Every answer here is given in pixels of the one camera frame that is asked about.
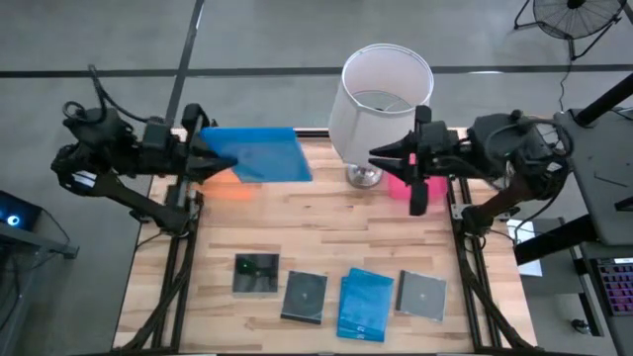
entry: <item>wooden tabletop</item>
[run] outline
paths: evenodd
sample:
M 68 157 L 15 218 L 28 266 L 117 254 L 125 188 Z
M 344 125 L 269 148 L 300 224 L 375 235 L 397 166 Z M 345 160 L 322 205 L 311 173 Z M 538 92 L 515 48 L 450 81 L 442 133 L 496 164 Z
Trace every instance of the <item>wooden tabletop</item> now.
M 302 144 L 314 182 L 242 185 L 227 172 L 201 188 L 206 201 L 180 351 L 472 351 L 444 199 L 431 203 L 425 216 L 410 217 L 407 201 L 389 198 L 386 179 L 371 190 L 354 189 L 346 182 L 344 165 L 328 140 L 309 138 Z M 162 201 L 172 181 L 155 178 L 150 197 Z M 495 193 L 482 182 L 471 181 L 470 186 L 475 203 Z M 496 229 L 505 227 L 499 223 Z M 139 240 L 156 232 L 156 226 L 147 225 Z M 156 306 L 168 238 L 159 237 L 136 253 L 114 346 L 130 340 Z M 487 240 L 484 254 L 493 298 L 521 336 L 535 344 L 511 242 L 498 234 L 490 234 Z M 236 253 L 279 253 L 279 292 L 261 298 L 234 296 L 231 283 Z M 447 280 L 444 321 L 393 312 L 392 306 L 384 343 L 336 337 L 340 279 L 351 267 L 392 277 L 395 285 L 401 270 Z M 328 277 L 322 325 L 280 318 L 290 270 Z M 479 319 L 482 334 L 487 336 L 481 306 Z M 169 324 L 166 332 L 171 332 Z

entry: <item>blue light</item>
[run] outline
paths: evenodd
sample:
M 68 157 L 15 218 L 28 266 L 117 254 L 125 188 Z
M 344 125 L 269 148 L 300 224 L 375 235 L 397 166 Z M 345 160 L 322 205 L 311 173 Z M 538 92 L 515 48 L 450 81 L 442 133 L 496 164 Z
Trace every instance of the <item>blue light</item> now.
M 9 218 L 7 218 L 7 223 L 10 226 L 15 226 L 20 223 L 20 218 L 18 218 L 17 216 L 10 216 Z

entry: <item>white lamp shade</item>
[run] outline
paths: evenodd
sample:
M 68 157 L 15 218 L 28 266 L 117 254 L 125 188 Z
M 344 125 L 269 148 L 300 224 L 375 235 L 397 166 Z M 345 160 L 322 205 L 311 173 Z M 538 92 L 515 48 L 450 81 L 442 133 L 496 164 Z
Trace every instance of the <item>white lamp shade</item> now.
M 372 44 L 343 66 L 329 137 L 346 163 L 370 168 L 369 150 L 413 130 L 415 106 L 427 105 L 433 74 L 424 59 L 395 44 Z

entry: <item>electric fan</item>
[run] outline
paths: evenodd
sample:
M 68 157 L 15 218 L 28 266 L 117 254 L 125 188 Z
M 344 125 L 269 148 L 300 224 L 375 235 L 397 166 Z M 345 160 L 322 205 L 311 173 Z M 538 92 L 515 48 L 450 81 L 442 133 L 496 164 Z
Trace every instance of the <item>electric fan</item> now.
M 518 24 L 518 18 L 533 1 L 534 22 Z M 567 40 L 570 56 L 576 60 L 585 55 L 618 21 L 626 0 L 527 0 L 514 19 L 514 29 L 538 26 L 547 35 Z M 580 54 L 576 55 L 574 40 L 601 33 Z

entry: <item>gray floor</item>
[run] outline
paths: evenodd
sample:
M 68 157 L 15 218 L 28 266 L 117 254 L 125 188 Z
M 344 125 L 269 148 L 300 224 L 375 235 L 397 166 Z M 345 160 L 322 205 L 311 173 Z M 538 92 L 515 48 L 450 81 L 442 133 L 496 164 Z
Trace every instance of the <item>gray floor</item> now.
M 0 71 L 175 69 L 194 0 L 5 0 L 0 3 Z M 395 43 L 431 65 L 564 65 L 567 46 L 538 29 L 512 32 L 521 0 L 207 0 L 190 67 L 340 66 L 355 49 Z M 531 20 L 531 12 L 523 21 Z M 621 21 L 578 64 L 633 61 L 633 28 Z M 587 41 L 579 42 L 583 47 Z M 582 107 L 624 72 L 573 72 L 566 107 Z M 479 115 L 522 109 L 558 110 L 564 73 L 437 74 L 431 97 L 435 120 L 463 127 Z M 126 108 L 164 115 L 173 78 L 108 78 L 104 84 Z M 323 127 L 336 76 L 188 78 L 184 104 L 198 102 L 223 126 Z M 49 165 L 73 142 L 61 125 L 61 105 L 96 104 L 87 79 L 0 79 L 0 189 L 47 207 L 81 245 L 74 261 L 55 259 L 19 343 L 19 355 L 106 351 L 123 300 L 138 224 L 115 203 L 73 196 L 57 186 Z M 632 106 L 627 101 L 624 106 Z M 146 192 L 149 180 L 130 182 Z M 523 207 L 523 214 L 538 204 Z M 572 180 L 547 217 L 585 212 Z M 528 303 L 539 344 L 547 349 L 613 354 L 608 339 L 566 328 L 578 306 L 558 311 L 560 299 Z

